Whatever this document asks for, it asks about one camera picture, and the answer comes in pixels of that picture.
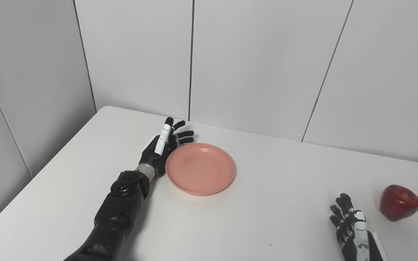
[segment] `robotic hand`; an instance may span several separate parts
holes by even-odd
[[[330,206],[333,215],[330,220],[336,228],[336,238],[345,261],[386,261],[380,242],[367,230],[365,215],[356,210],[351,198],[342,193],[336,198],[336,205]]]
[[[165,162],[177,147],[193,142],[193,131],[174,133],[185,121],[172,126],[168,117],[161,135],[144,149],[138,167],[123,171],[111,186],[94,218],[94,228],[83,245],[64,261],[114,261],[121,245],[131,234],[151,180],[164,174]]]

